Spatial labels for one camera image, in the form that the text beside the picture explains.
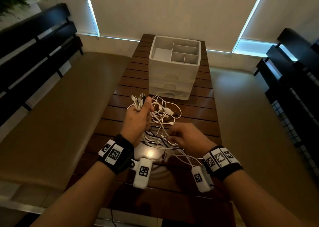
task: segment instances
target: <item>black wristband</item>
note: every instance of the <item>black wristband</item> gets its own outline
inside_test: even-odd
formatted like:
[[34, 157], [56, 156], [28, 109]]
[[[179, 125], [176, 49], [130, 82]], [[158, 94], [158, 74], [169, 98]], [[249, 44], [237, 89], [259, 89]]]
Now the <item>black wristband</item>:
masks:
[[223, 146], [215, 146], [203, 157], [207, 172], [223, 181], [230, 174], [242, 170], [240, 162]]
[[100, 156], [98, 161], [104, 163], [117, 175], [130, 167], [131, 159], [134, 159], [134, 146], [118, 134], [114, 141], [109, 140], [98, 154]]

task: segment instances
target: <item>person's right hand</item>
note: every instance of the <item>person's right hand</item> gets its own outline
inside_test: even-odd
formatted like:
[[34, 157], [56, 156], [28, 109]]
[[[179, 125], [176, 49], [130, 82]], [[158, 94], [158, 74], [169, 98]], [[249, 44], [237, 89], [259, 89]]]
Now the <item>person's right hand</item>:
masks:
[[175, 123], [170, 127], [168, 141], [177, 143], [188, 154], [201, 158], [214, 146], [192, 123]]

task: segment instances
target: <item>storage box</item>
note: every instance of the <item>storage box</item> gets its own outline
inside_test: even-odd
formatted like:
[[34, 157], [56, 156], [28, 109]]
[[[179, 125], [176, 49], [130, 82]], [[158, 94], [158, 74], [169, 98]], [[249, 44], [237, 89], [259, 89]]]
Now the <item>storage box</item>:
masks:
[[175, 92], [168, 95], [173, 98], [179, 95], [178, 98], [188, 100], [199, 69], [201, 51], [200, 41], [155, 36], [149, 57], [149, 87], [164, 89], [163, 92], [173, 90]]

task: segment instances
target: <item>beige bench cushion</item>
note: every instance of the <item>beige bench cushion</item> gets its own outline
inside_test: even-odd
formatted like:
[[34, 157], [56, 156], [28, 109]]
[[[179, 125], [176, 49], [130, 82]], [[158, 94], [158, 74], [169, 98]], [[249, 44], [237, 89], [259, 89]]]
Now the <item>beige bench cushion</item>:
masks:
[[0, 179], [64, 189], [129, 58], [89, 52], [0, 144]]

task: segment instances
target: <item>bench backrest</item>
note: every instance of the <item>bench backrest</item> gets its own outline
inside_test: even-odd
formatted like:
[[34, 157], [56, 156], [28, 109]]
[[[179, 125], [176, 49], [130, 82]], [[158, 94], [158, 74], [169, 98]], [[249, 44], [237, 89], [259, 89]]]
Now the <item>bench backrest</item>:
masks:
[[0, 65], [0, 93], [5, 92], [0, 98], [0, 125], [21, 106], [31, 110], [25, 104], [30, 96], [55, 72], [62, 77], [59, 68], [77, 50], [82, 52], [82, 42], [75, 36], [77, 30], [69, 16], [66, 4], [60, 3], [0, 31], [0, 59], [34, 41]]

